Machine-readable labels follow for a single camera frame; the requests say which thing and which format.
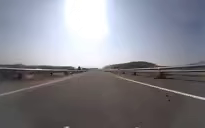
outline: road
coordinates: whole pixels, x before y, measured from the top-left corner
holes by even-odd
[[[205,128],[205,99],[178,93],[205,97],[205,91],[190,91],[192,85],[183,90],[185,81],[124,77],[89,71],[1,95],[0,128]]]

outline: vegetation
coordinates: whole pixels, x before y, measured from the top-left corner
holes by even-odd
[[[121,64],[112,64],[104,67],[105,69],[129,69],[129,68],[150,68],[156,67],[156,64],[138,61],[138,62],[129,62],[129,63],[121,63]]]

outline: guardrail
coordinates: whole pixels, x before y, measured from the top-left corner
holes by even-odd
[[[70,70],[70,69],[40,69],[40,68],[9,68],[0,67],[0,75],[2,77],[13,77],[17,79],[22,79],[27,75],[34,74],[50,74],[63,73],[64,75],[86,72],[87,70]]]
[[[151,74],[155,78],[165,79],[168,75],[205,76],[205,65],[187,65],[174,67],[133,68],[133,69],[105,69],[106,72],[114,73],[140,73]]]

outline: sky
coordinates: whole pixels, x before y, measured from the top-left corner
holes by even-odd
[[[205,61],[205,0],[0,0],[0,64]]]

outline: road surface mark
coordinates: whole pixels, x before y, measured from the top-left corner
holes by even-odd
[[[14,93],[24,92],[24,91],[31,90],[31,89],[40,88],[40,87],[43,87],[43,86],[50,86],[50,85],[52,85],[52,84],[54,84],[54,83],[58,83],[58,82],[61,82],[61,81],[65,81],[65,80],[68,80],[68,79],[71,79],[71,78],[74,78],[74,77],[75,77],[75,76],[69,76],[69,77],[65,77],[65,78],[58,79],[58,80],[53,80],[53,81],[49,81],[49,82],[46,82],[46,83],[34,85],[34,86],[31,86],[31,87],[26,87],[26,88],[18,89],[18,90],[15,90],[15,91],[10,91],[10,92],[1,93],[1,94],[0,94],[0,97],[2,97],[2,96],[7,96],[7,95],[11,95],[11,94],[14,94]]]
[[[148,86],[148,87],[151,87],[151,88],[156,88],[156,89],[159,89],[159,90],[162,90],[162,91],[172,92],[172,93],[179,94],[179,95],[182,95],[182,96],[187,96],[187,97],[191,97],[191,98],[194,98],[194,99],[197,99],[197,100],[205,101],[205,97],[196,96],[196,95],[192,95],[192,94],[188,94],[188,93],[184,93],[184,92],[179,92],[179,91],[175,91],[175,90],[171,90],[171,89],[167,89],[167,88],[162,88],[162,87],[158,87],[158,86],[151,85],[151,84],[148,84],[148,83],[143,83],[143,82],[140,82],[140,81],[127,79],[127,78],[117,76],[117,75],[114,75],[114,76],[116,78],[119,78],[119,79],[122,79],[122,80],[126,80],[126,81],[130,81],[130,82],[133,82],[133,83],[145,85],[145,86]]]

